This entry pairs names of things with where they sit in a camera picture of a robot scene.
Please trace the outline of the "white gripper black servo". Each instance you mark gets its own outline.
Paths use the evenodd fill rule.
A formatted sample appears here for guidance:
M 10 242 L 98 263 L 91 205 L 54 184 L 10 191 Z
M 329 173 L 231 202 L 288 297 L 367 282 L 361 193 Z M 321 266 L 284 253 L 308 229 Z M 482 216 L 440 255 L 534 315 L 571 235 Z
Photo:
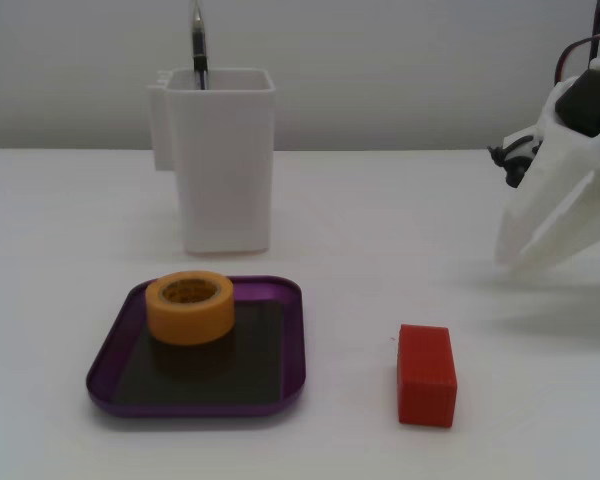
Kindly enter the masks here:
M 600 242 L 600 70 L 558 83 L 536 131 L 543 143 L 495 247 L 497 263 L 516 272 L 551 268 Z

